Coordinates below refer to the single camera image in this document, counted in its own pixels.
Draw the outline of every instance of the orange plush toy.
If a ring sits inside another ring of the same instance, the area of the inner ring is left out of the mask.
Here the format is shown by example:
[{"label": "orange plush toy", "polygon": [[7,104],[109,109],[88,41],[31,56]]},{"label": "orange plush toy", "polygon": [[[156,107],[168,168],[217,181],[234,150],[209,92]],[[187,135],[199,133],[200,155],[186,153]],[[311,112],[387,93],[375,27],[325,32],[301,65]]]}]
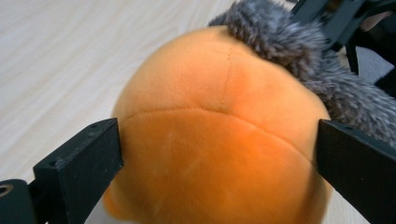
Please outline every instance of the orange plush toy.
[{"label": "orange plush toy", "polygon": [[183,35],[138,69],[115,107],[124,167],[106,210],[141,223],[319,223],[320,99],[226,26]]}]

